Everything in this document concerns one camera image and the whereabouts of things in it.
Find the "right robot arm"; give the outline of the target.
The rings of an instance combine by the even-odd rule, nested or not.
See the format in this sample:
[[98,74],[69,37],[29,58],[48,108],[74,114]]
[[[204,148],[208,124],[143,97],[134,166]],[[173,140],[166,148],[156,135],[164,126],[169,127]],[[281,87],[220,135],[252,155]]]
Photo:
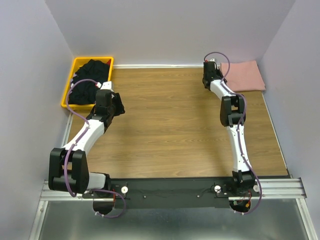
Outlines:
[[216,72],[204,72],[202,82],[220,99],[220,122],[229,135],[233,156],[230,191],[241,196],[255,185],[256,180],[245,142],[246,100],[233,92]]

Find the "pink t shirt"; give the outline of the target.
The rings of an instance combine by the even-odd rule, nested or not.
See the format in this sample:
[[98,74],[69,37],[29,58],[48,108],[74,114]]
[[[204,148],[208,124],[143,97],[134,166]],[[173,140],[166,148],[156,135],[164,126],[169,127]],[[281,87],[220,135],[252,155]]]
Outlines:
[[228,74],[228,63],[221,63],[220,70],[222,75],[226,78],[227,86],[233,92],[266,90],[265,83],[255,60],[231,63]]

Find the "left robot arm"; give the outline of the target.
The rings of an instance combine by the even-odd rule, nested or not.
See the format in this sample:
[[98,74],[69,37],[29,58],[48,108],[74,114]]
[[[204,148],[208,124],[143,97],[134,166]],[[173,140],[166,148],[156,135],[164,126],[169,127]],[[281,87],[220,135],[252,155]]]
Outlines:
[[96,103],[85,118],[76,136],[62,148],[53,148],[49,155],[48,187],[68,192],[75,197],[93,190],[99,197],[110,194],[111,180],[106,173],[89,172],[87,154],[107,131],[114,117],[125,113],[119,93],[102,89],[96,93]]

